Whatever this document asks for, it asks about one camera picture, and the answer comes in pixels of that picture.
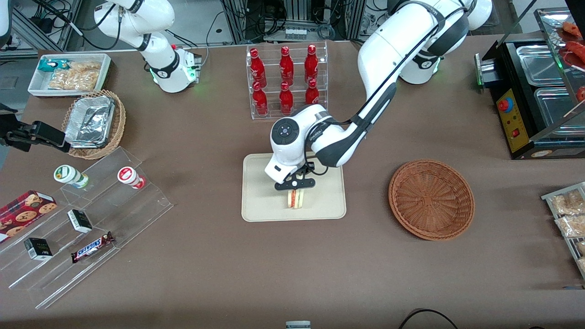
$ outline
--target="white cup with green label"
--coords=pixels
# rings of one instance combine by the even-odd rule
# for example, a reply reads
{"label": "white cup with green label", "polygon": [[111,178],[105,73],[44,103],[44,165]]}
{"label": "white cup with green label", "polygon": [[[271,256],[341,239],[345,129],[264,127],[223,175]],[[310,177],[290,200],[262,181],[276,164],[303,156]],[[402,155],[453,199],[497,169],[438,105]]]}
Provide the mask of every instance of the white cup with green label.
{"label": "white cup with green label", "polygon": [[63,164],[55,169],[53,178],[59,183],[69,184],[77,189],[83,189],[90,181],[90,178],[86,174],[81,173],[79,170],[67,164]]}

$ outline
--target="yellow control panel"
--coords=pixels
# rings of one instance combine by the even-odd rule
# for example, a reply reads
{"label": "yellow control panel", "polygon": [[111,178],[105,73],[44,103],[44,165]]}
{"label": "yellow control panel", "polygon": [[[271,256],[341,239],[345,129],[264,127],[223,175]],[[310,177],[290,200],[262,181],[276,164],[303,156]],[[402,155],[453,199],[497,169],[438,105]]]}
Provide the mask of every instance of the yellow control panel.
{"label": "yellow control panel", "polygon": [[516,152],[528,144],[529,138],[518,107],[516,106],[516,99],[514,98],[512,89],[508,90],[495,105],[498,108],[498,113],[500,113],[500,120],[504,126],[510,150]]}

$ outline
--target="beige tray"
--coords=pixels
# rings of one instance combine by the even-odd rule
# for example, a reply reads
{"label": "beige tray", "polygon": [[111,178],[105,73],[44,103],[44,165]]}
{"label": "beige tray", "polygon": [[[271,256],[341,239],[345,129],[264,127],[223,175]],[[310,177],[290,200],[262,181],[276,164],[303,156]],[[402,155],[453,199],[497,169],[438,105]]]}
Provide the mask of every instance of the beige tray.
{"label": "beige tray", "polygon": [[[343,170],[329,168],[324,176],[309,174],[316,180],[315,187],[305,189],[302,208],[287,207],[286,191],[274,189],[274,181],[265,174],[271,153],[251,154],[244,158],[242,183],[242,218],[248,222],[328,220],[345,216],[345,189]],[[325,168],[317,159],[315,171]]]}

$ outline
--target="red bottle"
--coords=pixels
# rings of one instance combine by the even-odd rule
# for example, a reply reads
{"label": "red bottle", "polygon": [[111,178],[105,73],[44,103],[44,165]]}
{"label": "red bottle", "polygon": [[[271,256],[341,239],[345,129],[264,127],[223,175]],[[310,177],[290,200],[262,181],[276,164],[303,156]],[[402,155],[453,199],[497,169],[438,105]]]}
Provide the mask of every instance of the red bottle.
{"label": "red bottle", "polygon": [[305,93],[305,104],[319,104],[319,91],[317,90],[317,80],[309,79],[309,88]]}
{"label": "red bottle", "polygon": [[310,44],[307,47],[307,58],[305,59],[305,83],[309,84],[311,78],[317,79],[319,59],[317,59],[317,47]]}
{"label": "red bottle", "polygon": [[284,46],[280,49],[280,76],[289,86],[294,84],[294,64],[290,56],[290,49]]}
{"label": "red bottle", "polygon": [[266,94],[260,88],[260,82],[254,81],[252,84],[252,89],[254,92],[252,93],[252,99],[254,100],[254,107],[256,108],[256,112],[260,116],[268,115],[268,101],[266,100]]}
{"label": "red bottle", "polygon": [[250,57],[252,57],[252,62],[250,63],[250,69],[252,70],[252,77],[254,81],[258,81],[260,83],[260,88],[266,87],[266,71],[264,69],[264,63],[260,57],[258,57],[258,49],[252,48],[250,49]]}
{"label": "red bottle", "polygon": [[280,112],[289,116],[293,110],[293,94],[288,90],[288,82],[283,81],[280,84]]}

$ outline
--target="empty wicker basket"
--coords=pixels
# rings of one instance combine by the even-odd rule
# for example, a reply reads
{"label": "empty wicker basket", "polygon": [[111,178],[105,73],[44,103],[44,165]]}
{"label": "empty wicker basket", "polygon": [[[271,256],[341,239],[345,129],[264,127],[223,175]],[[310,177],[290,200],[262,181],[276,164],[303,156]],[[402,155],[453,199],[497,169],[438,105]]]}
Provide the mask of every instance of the empty wicker basket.
{"label": "empty wicker basket", "polygon": [[463,233],[475,212],[473,193],[453,168],[434,160],[402,165],[388,188],[392,212],[414,235],[433,241]]}

